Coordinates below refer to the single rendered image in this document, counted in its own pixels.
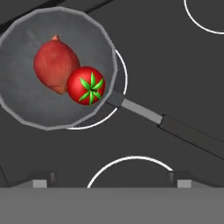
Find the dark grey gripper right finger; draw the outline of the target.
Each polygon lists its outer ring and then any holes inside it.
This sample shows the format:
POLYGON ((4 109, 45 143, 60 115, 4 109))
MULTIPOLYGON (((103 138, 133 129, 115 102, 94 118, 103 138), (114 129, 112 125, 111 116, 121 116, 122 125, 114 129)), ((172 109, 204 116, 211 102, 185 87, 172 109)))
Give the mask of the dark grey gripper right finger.
POLYGON ((211 188, 214 185, 187 171, 170 171, 169 186, 175 188, 211 188))

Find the red onion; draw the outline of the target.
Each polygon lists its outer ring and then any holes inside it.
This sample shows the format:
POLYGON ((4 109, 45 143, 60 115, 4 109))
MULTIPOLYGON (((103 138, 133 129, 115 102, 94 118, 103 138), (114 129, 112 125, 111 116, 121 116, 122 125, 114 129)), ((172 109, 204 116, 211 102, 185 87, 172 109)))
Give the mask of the red onion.
POLYGON ((60 40, 59 35, 44 43, 34 57, 33 69, 38 79, 52 91, 63 95, 71 72, 79 68, 76 53, 60 40))

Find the red tomato with green stem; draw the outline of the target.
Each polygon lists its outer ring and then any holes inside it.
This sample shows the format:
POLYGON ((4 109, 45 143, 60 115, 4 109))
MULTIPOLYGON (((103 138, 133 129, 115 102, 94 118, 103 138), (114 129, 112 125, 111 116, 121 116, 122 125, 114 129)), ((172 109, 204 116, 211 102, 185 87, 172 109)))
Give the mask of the red tomato with green stem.
POLYGON ((97 69, 82 66, 72 71, 66 86, 69 96, 75 102, 92 105, 103 97, 105 79, 97 69))

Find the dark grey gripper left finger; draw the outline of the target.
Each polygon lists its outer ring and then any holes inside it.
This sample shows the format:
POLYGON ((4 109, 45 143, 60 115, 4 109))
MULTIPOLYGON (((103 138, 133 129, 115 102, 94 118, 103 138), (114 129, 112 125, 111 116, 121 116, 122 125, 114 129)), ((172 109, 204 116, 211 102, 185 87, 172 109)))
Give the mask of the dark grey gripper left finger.
POLYGON ((55 171, 36 171, 26 178, 13 182, 11 187, 25 187, 25 188, 48 188, 52 187, 56 182, 55 171))

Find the black hob with white rings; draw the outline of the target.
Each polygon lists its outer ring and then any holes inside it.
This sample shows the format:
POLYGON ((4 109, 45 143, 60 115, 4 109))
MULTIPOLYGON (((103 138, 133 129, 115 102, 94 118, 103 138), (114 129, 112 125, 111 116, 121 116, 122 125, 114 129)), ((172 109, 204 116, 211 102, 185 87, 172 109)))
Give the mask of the black hob with white rings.
MULTIPOLYGON (((202 31, 183 0, 114 0, 92 12, 128 70, 127 97, 224 139, 224 35, 202 31)), ((8 182, 52 171, 60 187, 164 186, 169 170, 224 186, 224 160, 119 108, 82 130, 27 127, 0 108, 0 166, 8 182)))

